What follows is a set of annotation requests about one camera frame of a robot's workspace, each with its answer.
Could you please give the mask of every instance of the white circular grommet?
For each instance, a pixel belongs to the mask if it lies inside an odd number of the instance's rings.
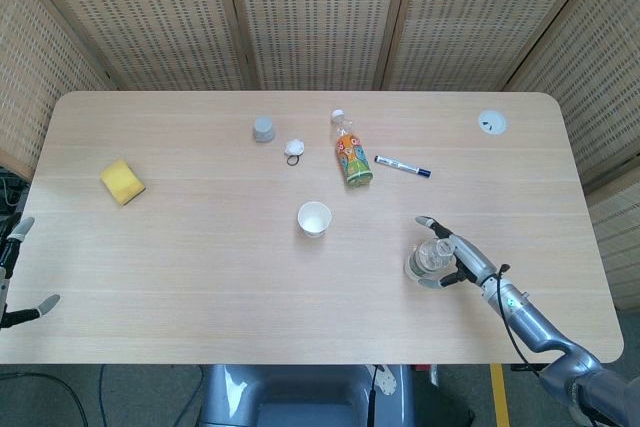
[[[489,135],[500,135],[507,130],[507,119],[497,110],[485,110],[478,116],[478,125]]]

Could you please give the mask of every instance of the paper cup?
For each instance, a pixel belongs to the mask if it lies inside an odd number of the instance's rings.
[[[307,202],[298,210],[298,224],[309,237],[324,235],[331,223],[331,211],[321,202]]]

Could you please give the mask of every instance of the floor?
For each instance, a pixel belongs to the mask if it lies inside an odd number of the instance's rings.
[[[622,357],[611,364],[631,379],[640,376],[640,313],[619,316],[625,338]],[[68,382],[78,393],[90,426],[101,426],[98,404],[100,366],[5,365],[12,371],[44,372]],[[103,399],[110,426],[172,426],[198,387],[198,366],[110,365],[104,371]],[[467,410],[475,414],[474,427],[496,425],[489,366],[440,366],[440,389],[423,373],[414,374],[416,410],[425,427],[466,425]],[[528,372],[504,368],[510,425],[518,427],[570,427],[576,424],[561,405],[551,399]],[[201,391],[182,417],[180,426],[195,424]],[[64,389],[47,379],[19,378],[0,381],[0,426],[73,427],[82,425],[76,407]]]

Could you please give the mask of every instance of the wooden table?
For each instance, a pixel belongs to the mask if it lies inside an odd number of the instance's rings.
[[[347,188],[329,116],[346,109],[372,164]],[[485,109],[508,130],[478,126]],[[252,140],[258,115],[277,131]],[[305,153],[285,162],[287,140]],[[118,206],[100,171],[124,158],[147,190]],[[327,235],[296,223],[308,200]],[[612,361],[618,322],[557,103],[536,93],[76,92],[56,106],[26,206],[36,224],[13,309],[60,293],[2,332],[1,362],[488,363],[517,361],[465,283],[432,291],[403,262],[434,216],[478,245],[558,328]],[[550,360],[554,354],[531,355]]]

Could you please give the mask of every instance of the yellow sponge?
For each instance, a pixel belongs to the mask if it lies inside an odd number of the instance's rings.
[[[104,169],[100,179],[120,205],[129,202],[145,188],[124,160],[116,160]]]

